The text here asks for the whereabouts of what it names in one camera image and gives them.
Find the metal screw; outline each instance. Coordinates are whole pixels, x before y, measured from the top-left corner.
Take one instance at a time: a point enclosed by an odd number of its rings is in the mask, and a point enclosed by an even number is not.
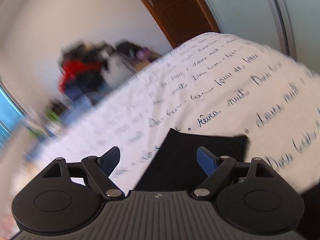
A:
[[[198,197],[205,197],[205,196],[207,196],[207,195],[210,194],[210,191],[207,190],[206,188],[197,188],[197,189],[193,192],[193,194],[195,194],[195,195],[198,196]]]
[[[109,189],[109,190],[106,192],[106,195],[107,195],[108,197],[119,197],[119,196],[121,196],[121,194],[122,194],[122,191],[119,190],[119,189],[115,189],[115,188]]]

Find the wooden door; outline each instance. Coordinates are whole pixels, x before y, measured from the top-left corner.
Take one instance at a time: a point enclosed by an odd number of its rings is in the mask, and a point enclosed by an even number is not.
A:
[[[142,0],[175,48],[205,32],[220,32],[204,0]]]

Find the bed sheet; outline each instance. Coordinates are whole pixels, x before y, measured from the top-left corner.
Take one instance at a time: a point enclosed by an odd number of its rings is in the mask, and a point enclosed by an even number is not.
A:
[[[319,76],[291,58],[235,35],[205,33],[128,79],[46,145],[37,165],[118,146],[121,160],[110,178],[128,193],[170,128],[246,134],[246,161],[263,158],[302,192],[320,175],[319,91]]]

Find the window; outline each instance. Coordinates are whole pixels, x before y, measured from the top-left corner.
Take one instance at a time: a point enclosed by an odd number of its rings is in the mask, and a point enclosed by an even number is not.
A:
[[[21,122],[24,112],[0,82],[0,152]]]

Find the door frame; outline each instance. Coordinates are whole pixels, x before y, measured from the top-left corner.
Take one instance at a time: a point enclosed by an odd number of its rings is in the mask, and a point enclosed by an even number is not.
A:
[[[164,35],[166,36],[166,38],[168,39],[169,43],[171,44],[171,46],[173,48],[176,47],[175,42],[173,41],[173,39],[171,38],[169,32],[166,30],[166,28],[164,27],[164,25],[162,24],[160,18],[158,17],[158,15],[155,13],[155,11],[153,10],[153,7],[150,5],[150,3],[148,2],[148,0],[141,0],[144,5],[147,7],[148,11],[150,12],[150,14],[152,15],[152,17],[154,18],[154,20],[156,21],[156,23],[158,24],[158,26],[160,27],[160,29],[162,30],[162,32],[164,33]],[[211,29],[213,32],[217,32],[220,33],[220,29],[210,11],[210,9],[208,8],[206,2],[204,0],[196,0],[196,2],[198,3],[202,13],[204,14],[205,18],[207,19]]]

